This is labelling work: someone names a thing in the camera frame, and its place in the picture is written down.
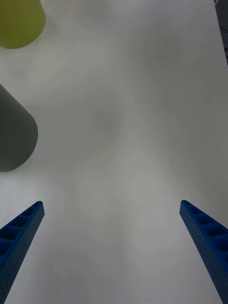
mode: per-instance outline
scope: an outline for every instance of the cylindrical object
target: cylindrical object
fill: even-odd
[[[0,46],[21,48],[35,40],[45,25],[39,0],[0,1]]]
[[[37,138],[32,115],[0,85],[0,171],[22,165],[33,153]]]

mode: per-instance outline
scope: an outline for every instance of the white table surface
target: white table surface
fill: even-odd
[[[0,224],[46,215],[6,304],[221,303],[180,216],[228,227],[228,68],[213,0],[46,0],[0,49],[38,143],[0,174]]]

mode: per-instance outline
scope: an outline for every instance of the gray cylinder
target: gray cylinder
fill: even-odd
[[[33,153],[37,138],[32,115],[0,85],[0,171],[22,165]]]

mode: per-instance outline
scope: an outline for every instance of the dark gray cup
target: dark gray cup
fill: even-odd
[[[33,153],[37,138],[32,115],[0,85],[0,171],[22,165]]]

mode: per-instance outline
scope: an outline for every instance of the yellow-green cup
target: yellow-green cup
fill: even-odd
[[[39,36],[44,25],[39,0],[0,0],[0,46],[24,47]]]

